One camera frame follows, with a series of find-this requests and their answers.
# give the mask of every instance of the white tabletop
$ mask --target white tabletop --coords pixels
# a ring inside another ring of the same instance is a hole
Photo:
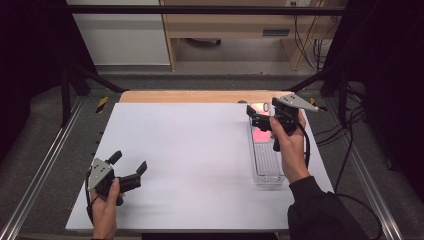
[[[281,185],[253,180],[246,105],[225,103],[117,103],[95,158],[121,150],[116,176],[146,161],[141,187],[118,207],[118,229],[139,232],[247,232],[288,229],[293,196]],[[309,124],[309,170],[333,191]],[[66,225],[90,231],[83,181]]]

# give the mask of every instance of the cable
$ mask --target cable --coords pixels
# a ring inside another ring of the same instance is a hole
[[[339,175],[338,175],[338,177],[337,177],[337,180],[336,180],[336,183],[335,183],[335,187],[334,187],[334,193],[337,195],[337,196],[341,196],[341,197],[345,197],[345,198],[348,198],[348,199],[351,199],[351,200],[353,200],[353,201],[355,201],[356,203],[358,203],[358,204],[360,204],[360,205],[362,205],[362,206],[364,206],[373,216],[374,216],[374,218],[375,218],[375,220],[377,221],[377,225],[378,225],[378,234],[377,234],[377,237],[376,238],[371,238],[371,239],[380,239],[380,237],[382,236],[382,234],[383,234],[383,226],[382,226],[382,224],[381,224],[381,221],[380,221],[380,219],[378,218],[378,216],[375,214],[375,212],[370,208],[370,207],[368,207],[365,203],[363,203],[362,201],[360,201],[360,200],[358,200],[358,199],[356,199],[356,198],[354,198],[354,197],[352,197],[352,196],[349,196],[349,195],[346,195],[346,194],[340,194],[340,193],[338,193],[338,187],[339,187],[339,184],[340,184],[340,180],[341,180],[341,177],[342,177],[342,175],[343,175],[343,172],[344,172],[344,169],[346,168],[346,163],[347,163],[347,160],[348,160],[348,158],[349,158],[349,153],[350,153],[350,150],[351,150],[351,148],[352,148],[352,145],[353,145],[353,123],[355,122],[354,121],[354,117],[356,116],[356,115],[358,115],[358,114],[360,114],[360,113],[362,113],[362,112],[364,112],[363,110],[361,111],[361,112],[359,112],[359,113],[357,113],[357,114],[355,114],[355,115],[353,115],[353,113],[357,110],[357,109],[360,109],[361,108],[361,106],[359,106],[359,107],[357,107],[357,108],[355,108],[351,113],[350,113],[350,116],[349,116],[349,122],[350,122],[350,124],[348,124],[348,128],[349,128],[349,133],[350,133],[350,141],[349,141],[349,145],[348,145],[348,149],[347,149],[347,151],[346,151],[346,155],[345,155],[345,157],[344,157],[344,159],[343,159],[343,162],[342,162],[342,166],[341,166],[341,168],[340,168],[340,172],[339,172]]]
[[[377,226],[378,226],[378,233],[377,236],[375,238],[371,238],[371,240],[378,240],[381,238],[381,236],[383,235],[383,225],[381,224],[380,219],[378,218],[377,214],[375,214],[374,210],[372,210],[369,206],[367,206],[365,203],[363,203],[361,200],[354,198],[352,196],[346,195],[346,194],[342,194],[342,193],[337,193],[335,194],[338,197],[344,197],[347,199],[350,199],[358,204],[360,204],[361,206],[363,206],[364,208],[366,208],[375,218],[375,221],[377,222]]]
[[[351,126],[351,125],[353,125],[353,124],[355,124],[355,123],[357,123],[359,120],[361,120],[361,119],[363,119],[363,117],[365,116],[363,113],[364,113],[364,110],[362,110],[362,111],[360,111],[360,112],[358,112],[358,113],[355,113],[355,111],[357,111],[358,109],[360,109],[361,107],[357,107],[357,108],[355,108],[354,110],[352,110],[352,112],[351,112],[351,116],[352,116],[352,118],[347,122],[347,125],[348,126]],[[317,136],[317,135],[319,135],[319,134],[322,134],[322,133],[326,133],[326,132],[331,132],[332,130],[334,130],[335,128],[337,128],[337,127],[339,127],[340,126],[340,124],[337,124],[336,126],[334,126],[333,128],[331,128],[330,130],[326,130],[326,131],[323,131],[323,132],[320,132],[320,133],[317,133],[317,134],[315,134],[314,136]],[[337,136],[337,134],[338,133],[340,133],[341,131],[343,131],[343,130],[346,130],[346,128],[340,128],[340,129],[338,129],[337,130],[337,132],[335,132],[335,133],[333,133],[331,136],[329,136],[329,137],[327,137],[327,138],[325,138],[325,139],[323,139],[323,140],[320,140],[320,141],[318,141],[317,142],[317,145],[318,146],[323,146],[323,145],[327,145],[327,144],[329,144],[329,143],[332,143],[332,142],[334,142],[335,140],[337,140],[337,139],[339,139],[340,137],[342,137],[342,136],[344,136],[346,133],[347,133],[347,131],[346,132],[344,132],[341,136],[338,136],[337,138],[335,138],[334,139],[334,137],[336,137]]]

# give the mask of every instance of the clear plastic container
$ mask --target clear plastic container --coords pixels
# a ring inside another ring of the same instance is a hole
[[[270,103],[251,103],[250,106],[262,115],[272,115]],[[273,150],[274,139],[271,132],[263,132],[252,126],[251,119],[248,126],[249,145],[252,160],[253,179],[256,184],[280,185],[285,177],[281,166],[281,154]]]

